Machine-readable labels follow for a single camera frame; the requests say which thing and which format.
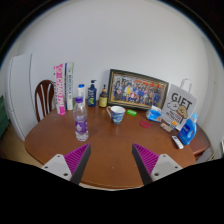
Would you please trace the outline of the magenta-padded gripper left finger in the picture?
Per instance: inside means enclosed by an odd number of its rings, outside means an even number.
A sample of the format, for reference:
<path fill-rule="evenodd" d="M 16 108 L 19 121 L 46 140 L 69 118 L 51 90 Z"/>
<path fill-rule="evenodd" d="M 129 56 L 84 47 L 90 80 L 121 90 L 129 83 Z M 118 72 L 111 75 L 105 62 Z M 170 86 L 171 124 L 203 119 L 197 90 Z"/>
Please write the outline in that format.
<path fill-rule="evenodd" d="M 56 154 L 42 169 L 78 185 L 91 154 L 91 145 L 85 144 L 66 155 Z"/>

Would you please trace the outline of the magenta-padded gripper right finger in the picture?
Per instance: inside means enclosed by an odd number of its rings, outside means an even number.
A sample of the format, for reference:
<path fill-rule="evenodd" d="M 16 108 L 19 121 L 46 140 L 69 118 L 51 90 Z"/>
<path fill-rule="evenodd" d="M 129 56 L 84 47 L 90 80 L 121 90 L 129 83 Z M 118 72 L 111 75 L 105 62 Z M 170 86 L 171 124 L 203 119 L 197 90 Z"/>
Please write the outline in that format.
<path fill-rule="evenodd" d="M 158 155 L 138 144 L 132 144 L 132 154 L 144 185 L 182 169 L 182 167 L 167 154 Z"/>

